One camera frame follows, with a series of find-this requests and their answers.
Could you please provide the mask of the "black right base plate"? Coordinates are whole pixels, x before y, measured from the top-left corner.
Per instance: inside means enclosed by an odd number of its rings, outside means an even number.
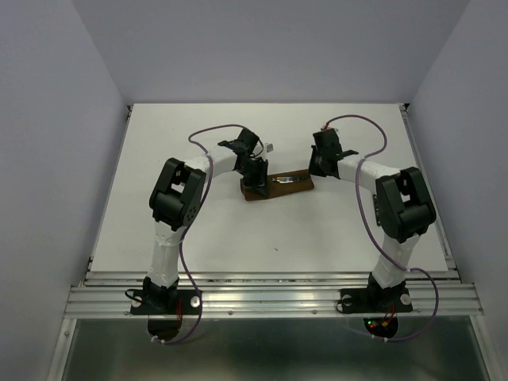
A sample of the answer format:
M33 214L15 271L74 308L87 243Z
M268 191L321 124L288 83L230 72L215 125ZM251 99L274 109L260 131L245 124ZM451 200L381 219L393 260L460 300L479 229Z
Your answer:
M336 301L336 310L341 314L385 314L394 308L395 313L412 312L412 303L404 304L402 294L374 294L366 288L350 288L340 290L340 298Z

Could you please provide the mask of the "aluminium rail frame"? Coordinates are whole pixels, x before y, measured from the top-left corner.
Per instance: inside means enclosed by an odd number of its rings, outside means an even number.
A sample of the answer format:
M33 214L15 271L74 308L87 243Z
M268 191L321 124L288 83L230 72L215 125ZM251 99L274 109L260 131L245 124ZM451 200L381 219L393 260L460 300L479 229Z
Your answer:
M154 344L146 321L129 312L138 271L89 271L67 298L52 380L502 380L504 373L474 285L457 271L443 231L446 270L432 287L408 281L414 311L400 316L399 344L364 336L360 317L336 310L340 287L363 286L363 271L198 272L204 309L181 344Z

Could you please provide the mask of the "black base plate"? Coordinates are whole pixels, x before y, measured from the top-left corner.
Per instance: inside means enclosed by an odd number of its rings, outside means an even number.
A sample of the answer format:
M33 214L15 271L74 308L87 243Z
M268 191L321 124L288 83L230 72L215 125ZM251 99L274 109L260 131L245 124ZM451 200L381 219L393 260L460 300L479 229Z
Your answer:
M336 301L336 310L341 314L385 314L394 308L395 313L412 312L412 303L404 304L402 294L374 294L366 288L350 288L340 290L340 298Z
M196 290L171 291L166 297L150 298L142 290L128 289L125 296L131 302L134 316L198 315L201 303Z

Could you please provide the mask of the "brown cloth napkin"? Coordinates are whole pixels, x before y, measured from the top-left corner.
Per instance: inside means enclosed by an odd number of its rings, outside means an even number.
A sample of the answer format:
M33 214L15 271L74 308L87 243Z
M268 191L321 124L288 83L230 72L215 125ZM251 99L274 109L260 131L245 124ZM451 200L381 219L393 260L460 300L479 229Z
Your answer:
M276 176L307 176L307 179L296 183L281 184L271 181L271 179ZM267 175L267 195L263 195L256 190L247 188L244 185L244 181L241 180L241 193L248 202L279 198L290 194L311 191L313 189L314 183L311 179L310 172L307 169Z

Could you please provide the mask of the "silver fork dark handle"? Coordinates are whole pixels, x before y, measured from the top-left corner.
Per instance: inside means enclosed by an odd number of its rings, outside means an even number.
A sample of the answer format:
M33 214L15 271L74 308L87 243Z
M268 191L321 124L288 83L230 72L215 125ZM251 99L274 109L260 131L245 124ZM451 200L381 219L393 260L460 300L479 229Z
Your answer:
M374 208L375 222L377 226L381 226L380 212L379 212L379 200L376 194L372 195L372 205Z

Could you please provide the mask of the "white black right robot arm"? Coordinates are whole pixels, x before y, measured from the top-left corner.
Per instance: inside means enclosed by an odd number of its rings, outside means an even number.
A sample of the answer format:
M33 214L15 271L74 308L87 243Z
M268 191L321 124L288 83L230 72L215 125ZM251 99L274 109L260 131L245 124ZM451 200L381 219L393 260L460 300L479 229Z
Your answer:
M416 167L397 169L363 158L341 147L336 131L313 134L311 175L332 176L371 193L383 242L376 244L379 259L364 288L342 289L337 309L343 314L410 312L406 273L412 252L437 214L423 174Z

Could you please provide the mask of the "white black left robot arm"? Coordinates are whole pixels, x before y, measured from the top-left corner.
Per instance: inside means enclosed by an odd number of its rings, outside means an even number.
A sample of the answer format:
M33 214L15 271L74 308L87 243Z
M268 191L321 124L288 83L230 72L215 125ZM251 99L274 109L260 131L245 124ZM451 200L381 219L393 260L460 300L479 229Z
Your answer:
M179 257L183 238L194 222L211 187L211 180L227 172L242 175L245 188L268 196L268 161L254 150L260 138L241 127L234 140L223 140L190 160L168 159L160 172L149 207L155 222L152 263L142 289L126 293L132 314L174 314L179 306Z

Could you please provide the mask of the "silver knife dark handle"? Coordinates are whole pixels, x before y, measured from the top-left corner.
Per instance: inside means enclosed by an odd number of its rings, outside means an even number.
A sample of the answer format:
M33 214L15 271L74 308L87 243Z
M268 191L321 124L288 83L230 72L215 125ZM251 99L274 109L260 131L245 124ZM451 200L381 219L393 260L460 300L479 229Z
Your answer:
M301 182L307 179L307 176L276 176L271 179L274 183L288 184Z

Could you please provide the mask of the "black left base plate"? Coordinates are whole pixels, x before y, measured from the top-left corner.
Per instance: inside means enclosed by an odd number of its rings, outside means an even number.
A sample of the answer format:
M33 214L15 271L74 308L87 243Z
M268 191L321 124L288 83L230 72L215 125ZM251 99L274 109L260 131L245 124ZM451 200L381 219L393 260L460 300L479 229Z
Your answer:
M196 290L171 291L166 297L150 298L142 290L128 289L125 296L131 302L134 316L198 315L201 303Z

